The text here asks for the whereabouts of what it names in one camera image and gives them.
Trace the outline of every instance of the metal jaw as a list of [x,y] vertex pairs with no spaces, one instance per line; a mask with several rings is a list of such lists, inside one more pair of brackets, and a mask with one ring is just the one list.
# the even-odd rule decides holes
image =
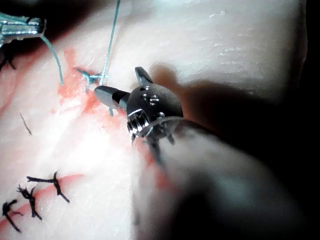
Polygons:
[[11,16],[0,12],[0,48],[12,40],[41,37],[45,33],[46,25],[45,19]]
[[103,104],[125,110],[132,139],[139,137],[144,128],[158,119],[183,116],[181,104],[173,92],[154,84],[142,67],[136,67],[135,73],[140,86],[132,93],[109,86],[98,86],[94,90]]

